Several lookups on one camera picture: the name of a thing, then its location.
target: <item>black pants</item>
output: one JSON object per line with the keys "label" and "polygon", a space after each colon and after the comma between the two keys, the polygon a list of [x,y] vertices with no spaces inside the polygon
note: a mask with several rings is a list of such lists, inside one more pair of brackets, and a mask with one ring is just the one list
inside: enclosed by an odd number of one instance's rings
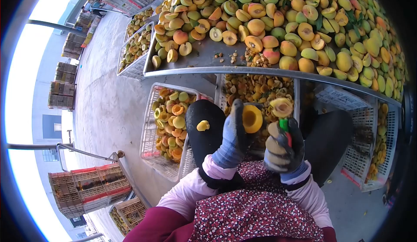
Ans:
{"label": "black pants", "polygon": [[[187,110],[186,122],[189,142],[197,167],[207,154],[214,153],[222,144],[223,111],[208,100],[198,100]],[[197,131],[197,124],[207,120],[210,129]],[[353,134],[353,122],[344,110],[321,114],[313,118],[312,128],[305,139],[304,159],[311,163],[311,173],[321,187],[343,156]]]}
{"label": "black pants", "polygon": [[99,17],[103,17],[103,15],[102,15],[102,14],[100,14],[100,12],[102,12],[102,11],[100,11],[100,10],[98,10],[98,9],[93,9],[93,10],[91,11],[91,14],[98,15]]}

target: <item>hand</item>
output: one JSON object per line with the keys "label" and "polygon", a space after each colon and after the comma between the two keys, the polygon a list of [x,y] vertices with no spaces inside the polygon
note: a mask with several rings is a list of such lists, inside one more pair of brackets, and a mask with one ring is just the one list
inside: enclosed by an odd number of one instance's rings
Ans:
{"label": "hand", "polygon": [[247,134],[243,127],[243,107],[248,104],[259,108],[257,103],[243,104],[240,99],[234,100],[230,114],[224,121],[222,145],[211,155],[213,161],[224,169],[237,167],[243,161],[247,149],[259,134],[259,132]]}
{"label": "hand", "polygon": [[285,131],[279,127],[279,122],[268,126],[270,136],[266,140],[265,167],[273,172],[290,173],[295,171],[304,158],[304,140],[297,121],[288,120],[289,133],[292,137],[292,147],[288,145]]}

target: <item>pink sleeve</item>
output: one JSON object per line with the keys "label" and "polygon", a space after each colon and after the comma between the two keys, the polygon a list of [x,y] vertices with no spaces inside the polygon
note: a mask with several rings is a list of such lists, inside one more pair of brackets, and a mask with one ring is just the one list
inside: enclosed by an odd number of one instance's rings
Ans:
{"label": "pink sleeve", "polygon": [[[223,169],[217,166],[211,154],[207,155],[203,162],[203,170],[207,176],[214,179],[232,179],[236,168]],[[217,194],[216,189],[207,187],[207,183],[200,177],[198,168],[183,177],[167,194],[159,201],[157,207],[173,209],[184,216],[188,221],[194,219],[195,202]]]}
{"label": "pink sleeve", "polygon": [[324,193],[319,188],[319,185],[317,185],[317,183],[313,180],[313,175],[310,174],[310,162],[305,161],[305,163],[308,165],[308,169],[303,174],[288,181],[281,182],[291,185],[302,182],[309,177],[310,179],[303,187],[294,191],[287,191],[287,194],[291,199],[310,213],[320,228],[333,227],[330,220],[329,209],[327,208],[327,203],[324,198]]}

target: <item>building wall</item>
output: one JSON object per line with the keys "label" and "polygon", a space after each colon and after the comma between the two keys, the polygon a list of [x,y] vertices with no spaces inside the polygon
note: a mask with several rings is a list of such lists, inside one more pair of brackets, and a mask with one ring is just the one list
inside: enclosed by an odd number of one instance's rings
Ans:
{"label": "building wall", "polygon": [[[48,95],[50,89],[50,82],[54,80],[56,65],[58,62],[69,62],[66,57],[61,57],[62,47],[65,42],[65,36],[52,34],[45,52],[39,65],[38,75],[36,77],[35,89],[33,93],[32,106],[32,135],[33,144],[56,144],[62,142],[62,137],[58,139],[44,139],[43,138],[43,115],[58,115],[61,116],[61,110],[50,110],[48,108]],[[84,227],[74,228],[70,221],[61,214],[56,205],[55,199],[52,195],[52,190],[49,184],[48,172],[61,172],[59,161],[43,161],[42,151],[35,151],[36,163],[38,166],[39,175],[48,196],[49,202],[55,211],[62,226],[70,235],[72,240],[76,240],[76,234],[84,232]],[[64,168],[65,157],[62,155],[62,164]]]}

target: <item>black sleeve cuff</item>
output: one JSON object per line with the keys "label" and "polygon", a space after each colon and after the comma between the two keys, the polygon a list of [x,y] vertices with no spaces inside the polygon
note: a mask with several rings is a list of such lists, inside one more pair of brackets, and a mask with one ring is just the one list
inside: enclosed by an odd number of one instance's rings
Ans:
{"label": "black sleeve cuff", "polygon": [[303,187],[305,184],[307,184],[309,179],[310,179],[310,175],[308,175],[308,177],[305,180],[303,180],[302,182],[295,183],[295,184],[292,184],[292,185],[283,184],[282,186],[288,191],[294,191],[296,189],[299,189],[300,187]]}
{"label": "black sleeve cuff", "polygon": [[214,179],[209,177],[203,168],[199,168],[200,177],[207,183],[207,187],[211,189],[218,189],[220,193],[229,192],[242,188],[244,181],[239,173],[235,173],[231,180],[228,179]]}

